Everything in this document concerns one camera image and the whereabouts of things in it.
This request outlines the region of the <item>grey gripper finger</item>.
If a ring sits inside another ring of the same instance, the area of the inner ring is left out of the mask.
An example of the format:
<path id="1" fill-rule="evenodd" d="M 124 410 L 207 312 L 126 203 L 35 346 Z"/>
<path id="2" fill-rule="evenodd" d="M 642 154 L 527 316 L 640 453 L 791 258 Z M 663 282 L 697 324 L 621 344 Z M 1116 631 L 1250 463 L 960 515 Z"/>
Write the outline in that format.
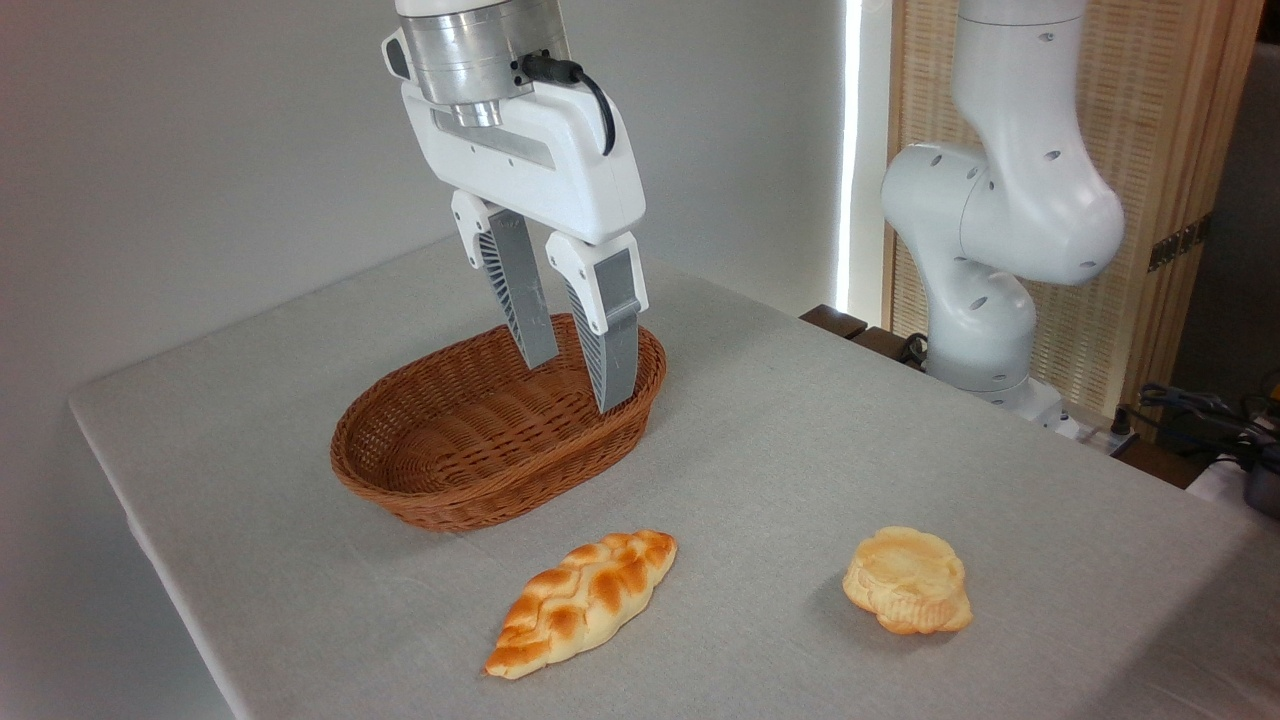
<path id="1" fill-rule="evenodd" d="M 526 365 L 559 352 L 525 217 L 465 190 L 451 201 L 471 266 L 481 270 Z"/>
<path id="2" fill-rule="evenodd" d="M 627 232 L 590 245 L 554 231 L 547 243 L 564 278 L 599 413 L 627 401 L 637 374 L 637 316 L 649 309 L 637 241 Z"/>

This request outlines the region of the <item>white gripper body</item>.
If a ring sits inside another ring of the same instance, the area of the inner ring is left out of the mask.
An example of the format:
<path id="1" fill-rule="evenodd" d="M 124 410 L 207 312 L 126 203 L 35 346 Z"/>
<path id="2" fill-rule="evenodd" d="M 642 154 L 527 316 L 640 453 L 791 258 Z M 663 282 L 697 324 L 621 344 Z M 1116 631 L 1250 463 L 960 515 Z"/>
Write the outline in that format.
<path id="1" fill-rule="evenodd" d="M 436 177 L 495 205 L 596 245 L 631 231 L 646 210 L 625 124 L 611 154 L 595 96 L 535 85 L 499 101 L 500 124 L 462 127 L 419 86 L 399 86 L 422 154 Z"/>

